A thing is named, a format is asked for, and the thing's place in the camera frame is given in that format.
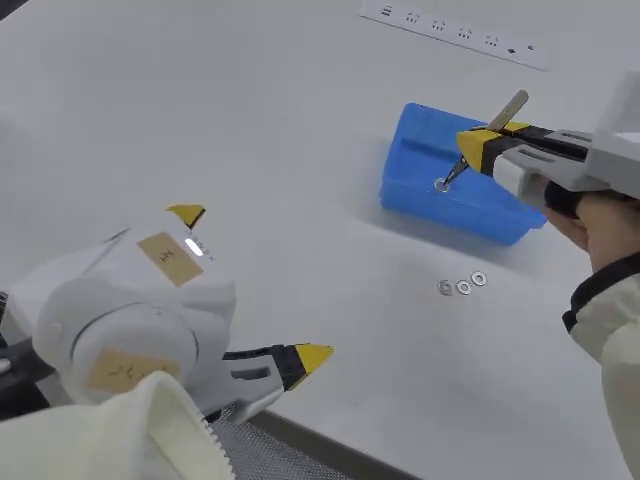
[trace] white cloth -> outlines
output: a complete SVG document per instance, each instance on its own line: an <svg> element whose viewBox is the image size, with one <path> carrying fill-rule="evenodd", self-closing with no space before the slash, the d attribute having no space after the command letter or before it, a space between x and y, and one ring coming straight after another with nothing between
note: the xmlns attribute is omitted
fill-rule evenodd
<svg viewBox="0 0 640 480"><path fill-rule="evenodd" d="M2 480L234 480L187 392L155 372L100 405L0 423Z"/></svg>
<svg viewBox="0 0 640 480"><path fill-rule="evenodd" d="M571 336L602 366L613 430L631 474L640 480L640 274L595 296Z"/></svg>

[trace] human hand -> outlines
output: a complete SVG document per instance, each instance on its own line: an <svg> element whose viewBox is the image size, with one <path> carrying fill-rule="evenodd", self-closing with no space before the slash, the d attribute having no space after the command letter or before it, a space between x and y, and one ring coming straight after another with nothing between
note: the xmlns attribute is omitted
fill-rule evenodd
<svg viewBox="0 0 640 480"><path fill-rule="evenodd" d="M544 214L569 240L589 254L594 273L640 252L640 208L601 194L585 194L578 204L579 220L553 210Z"/></svg>

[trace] blue plastic tray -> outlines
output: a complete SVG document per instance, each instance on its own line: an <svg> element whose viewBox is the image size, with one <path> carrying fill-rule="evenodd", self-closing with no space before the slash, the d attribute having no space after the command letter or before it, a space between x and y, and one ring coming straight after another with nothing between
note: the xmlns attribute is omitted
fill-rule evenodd
<svg viewBox="0 0 640 480"><path fill-rule="evenodd" d="M490 177L470 168L446 193L433 183L445 177L460 152L456 133L484 122L409 103L398 122L382 178L385 208L416 215L512 245L546 218Z"/></svg>

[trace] paper sticker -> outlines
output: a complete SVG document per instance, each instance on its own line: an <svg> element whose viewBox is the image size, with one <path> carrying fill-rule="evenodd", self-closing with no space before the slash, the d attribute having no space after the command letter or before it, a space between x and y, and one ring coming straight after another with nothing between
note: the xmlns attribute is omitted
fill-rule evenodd
<svg viewBox="0 0 640 480"><path fill-rule="evenodd" d="M203 272L167 232L147 237L139 241L138 246L176 287L184 285Z"/></svg>
<svg viewBox="0 0 640 480"><path fill-rule="evenodd" d="M180 366L171 360L139 357L117 350L103 349L93 362L85 385L96 390L124 393L156 370L176 377L180 373Z"/></svg>

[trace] led light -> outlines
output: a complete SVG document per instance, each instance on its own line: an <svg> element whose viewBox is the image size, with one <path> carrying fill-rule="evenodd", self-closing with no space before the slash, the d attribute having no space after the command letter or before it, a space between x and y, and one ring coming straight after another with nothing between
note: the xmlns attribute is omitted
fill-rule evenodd
<svg viewBox="0 0 640 480"><path fill-rule="evenodd" d="M201 257L202 255L204 255L204 253L202 252L202 249L198 245L196 245L196 242L194 242L190 238L186 238L184 240L184 243L186 243L187 247L189 247L191 251L195 253L197 256Z"/></svg>

